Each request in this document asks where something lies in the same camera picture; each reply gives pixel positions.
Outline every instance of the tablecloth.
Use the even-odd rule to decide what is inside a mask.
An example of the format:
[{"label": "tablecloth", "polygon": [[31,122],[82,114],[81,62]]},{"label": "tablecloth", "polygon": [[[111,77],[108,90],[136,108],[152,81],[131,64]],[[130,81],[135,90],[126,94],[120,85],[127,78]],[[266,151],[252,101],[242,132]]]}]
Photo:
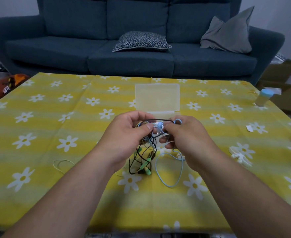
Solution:
[{"label": "tablecloth", "polygon": [[[270,101],[263,108],[253,105],[257,90],[250,83],[39,73],[0,100],[0,229],[14,224],[63,176],[54,160],[78,162],[116,115],[135,110],[138,83],[178,83],[181,114],[199,119],[226,153],[237,147],[252,162],[248,169],[291,204],[291,119]],[[164,157],[157,165],[163,180],[174,184],[180,161]],[[110,179],[91,231],[230,230],[186,163],[175,188],[164,186],[155,172],[118,173],[123,177]]]}]

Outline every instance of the clear plastic bottle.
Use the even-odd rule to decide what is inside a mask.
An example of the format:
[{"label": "clear plastic bottle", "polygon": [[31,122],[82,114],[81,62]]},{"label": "clear plastic bottle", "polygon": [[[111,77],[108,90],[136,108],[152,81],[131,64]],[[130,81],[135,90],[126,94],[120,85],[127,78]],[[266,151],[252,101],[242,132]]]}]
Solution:
[{"label": "clear plastic bottle", "polygon": [[270,89],[264,88],[260,91],[258,98],[255,101],[255,105],[263,107],[265,103],[274,95],[274,92]]}]

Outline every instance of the sofa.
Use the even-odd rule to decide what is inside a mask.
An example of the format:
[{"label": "sofa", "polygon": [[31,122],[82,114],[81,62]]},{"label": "sofa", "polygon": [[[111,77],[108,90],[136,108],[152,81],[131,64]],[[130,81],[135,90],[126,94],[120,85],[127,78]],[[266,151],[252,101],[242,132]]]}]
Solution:
[{"label": "sofa", "polygon": [[[0,18],[0,60],[11,74],[38,72],[256,84],[284,43],[277,32],[249,28],[249,54],[200,48],[214,16],[239,12],[241,0],[37,0],[39,15]],[[121,35],[166,37],[166,52],[112,52]]]}]

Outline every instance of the hand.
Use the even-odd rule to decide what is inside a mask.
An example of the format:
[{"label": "hand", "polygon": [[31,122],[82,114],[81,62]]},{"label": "hand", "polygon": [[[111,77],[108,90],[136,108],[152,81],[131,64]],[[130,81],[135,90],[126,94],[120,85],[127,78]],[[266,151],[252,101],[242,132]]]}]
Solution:
[{"label": "hand", "polygon": [[[197,171],[200,159],[208,159],[215,152],[219,152],[215,142],[211,139],[203,124],[192,116],[177,115],[172,121],[180,119],[182,124],[165,122],[164,129],[171,134],[169,141],[174,141],[165,146],[167,149],[177,148],[184,156],[191,169]],[[167,141],[166,137],[160,138],[160,143]]]},{"label": "hand", "polygon": [[116,116],[93,149],[110,162],[114,172],[124,166],[139,141],[153,130],[151,123],[135,128],[140,121],[146,119],[154,119],[154,116],[142,111],[131,111]]}]

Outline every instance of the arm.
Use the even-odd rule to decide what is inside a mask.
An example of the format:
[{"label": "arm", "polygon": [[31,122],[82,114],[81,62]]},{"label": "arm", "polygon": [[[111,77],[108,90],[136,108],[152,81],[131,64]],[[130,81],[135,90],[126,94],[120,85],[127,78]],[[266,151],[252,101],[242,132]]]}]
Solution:
[{"label": "arm", "polygon": [[278,32],[249,27],[249,41],[252,47],[249,55],[257,58],[257,65],[248,81],[256,85],[267,66],[282,47],[285,37]]},{"label": "arm", "polygon": [[45,35],[45,23],[41,15],[0,18],[0,60],[6,69],[12,74],[19,72],[14,62],[5,54],[6,41]]},{"label": "arm", "polygon": [[236,236],[291,237],[291,206],[223,153],[198,120],[190,116],[175,119],[182,124],[164,127],[190,168],[202,176]]},{"label": "arm", "polygon": [[152,124],[132,127],[139,120],[152,118],[152,115],[139,111],[116,116],[92,151],[3,237],[84,237],[108,180],[123,167],[139,140],[153,129]]}]

